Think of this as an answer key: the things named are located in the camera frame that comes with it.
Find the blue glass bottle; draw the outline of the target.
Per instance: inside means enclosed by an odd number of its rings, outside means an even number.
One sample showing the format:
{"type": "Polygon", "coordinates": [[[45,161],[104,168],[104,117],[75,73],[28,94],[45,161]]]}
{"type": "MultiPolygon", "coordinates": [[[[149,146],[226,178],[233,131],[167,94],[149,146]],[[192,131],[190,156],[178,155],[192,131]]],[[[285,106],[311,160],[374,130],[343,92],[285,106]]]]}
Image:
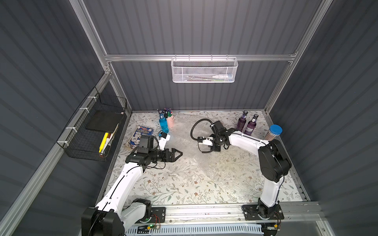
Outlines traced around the blue glass bottle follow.
{"type": "Polygon", "coordinates": [[[159,124],[160,124],[161,130],[162,130],[162,132],[168,134],[169,133],[169,127],[168,127],[168,123],[167,123],[167,120],[166,120],[166,117],[165,117],[164,110],[158,110],[158,114],[159,114],[159,124]]]}

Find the clear bubble wrap sheet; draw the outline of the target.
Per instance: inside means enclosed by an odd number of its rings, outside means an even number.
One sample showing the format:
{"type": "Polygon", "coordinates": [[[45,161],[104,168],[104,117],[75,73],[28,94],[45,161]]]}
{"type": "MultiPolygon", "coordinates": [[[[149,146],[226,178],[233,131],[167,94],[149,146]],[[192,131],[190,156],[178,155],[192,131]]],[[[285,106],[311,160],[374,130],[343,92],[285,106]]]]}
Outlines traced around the clear bubble wrap sheet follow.
{"type": "Polygon", "coordinates": [[[158,192],[175,194],[233,192],[238,186],[236,162],[240,155],[235,148],[209,153],[209,146],[198,144],[199,136],[212,134],[209,120],[221,121],[226,128],[234,128],[238,112],[187,112],[175,115],[175,126],[170,131],[168,148],[183,152],[175,163],[168,163],[161,169],[154,169],[146,179],[147,188],[158,192]]]}

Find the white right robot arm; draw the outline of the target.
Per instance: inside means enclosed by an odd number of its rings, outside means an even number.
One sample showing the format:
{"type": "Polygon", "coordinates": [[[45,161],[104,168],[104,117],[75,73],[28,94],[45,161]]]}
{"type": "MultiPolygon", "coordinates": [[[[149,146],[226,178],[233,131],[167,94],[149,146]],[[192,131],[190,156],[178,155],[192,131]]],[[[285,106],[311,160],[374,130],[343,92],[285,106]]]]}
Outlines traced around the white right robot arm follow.
{"type": "Polygon", "coordinates": [[[260,170],[265,177],[263,191],[258,199],[257,211],[267,220],[279,212],[278,195],[292,163],[278,140],[261,140],[231,128],[226,129],[220,121],[210,125],[216,147],[236,146],[253,153],[259,159],[260,170]]]}

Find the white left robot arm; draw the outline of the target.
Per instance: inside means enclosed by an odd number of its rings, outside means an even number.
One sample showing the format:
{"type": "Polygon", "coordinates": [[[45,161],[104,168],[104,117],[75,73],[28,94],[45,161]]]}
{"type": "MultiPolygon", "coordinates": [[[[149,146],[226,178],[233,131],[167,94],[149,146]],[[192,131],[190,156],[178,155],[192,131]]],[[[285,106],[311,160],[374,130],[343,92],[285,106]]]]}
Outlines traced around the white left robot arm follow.
{"type": "Polygon", "coordinates": [[[170,135],[162,133],[142,135],[140,143],[127,156],[126,163],[116,182],[95,207],[85,209],[81,217],[83,236],[123,236],[139,220],[152,217],[152,204],[147,199],[136,199],[124,207],[134,185],[150,164],[164,164],[179,159],[178,150],[166,148],[170,135]]]}

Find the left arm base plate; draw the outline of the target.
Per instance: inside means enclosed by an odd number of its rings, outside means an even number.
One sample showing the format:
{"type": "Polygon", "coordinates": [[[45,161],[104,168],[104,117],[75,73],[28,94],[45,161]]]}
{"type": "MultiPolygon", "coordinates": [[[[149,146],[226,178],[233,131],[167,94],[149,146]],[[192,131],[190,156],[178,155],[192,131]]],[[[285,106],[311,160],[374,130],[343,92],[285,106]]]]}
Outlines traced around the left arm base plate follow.
{"type": "Polygon", "coordinates": [[[164,223],[166,217],[166,207],[152,207],[150,212],[137,220],[136,224],[164,223]]]}

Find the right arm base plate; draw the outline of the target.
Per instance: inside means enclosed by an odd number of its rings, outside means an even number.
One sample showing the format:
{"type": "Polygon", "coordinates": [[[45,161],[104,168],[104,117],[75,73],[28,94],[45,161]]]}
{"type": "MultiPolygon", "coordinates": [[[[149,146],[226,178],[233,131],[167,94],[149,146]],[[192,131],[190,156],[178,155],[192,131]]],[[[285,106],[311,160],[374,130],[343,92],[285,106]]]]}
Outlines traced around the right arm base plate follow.
{"type": "Polygon", "coordinates": [[[283,220],[284,214],[279,204],[266,207],[264,204],[242,205],[245,220],[283,220]]]}

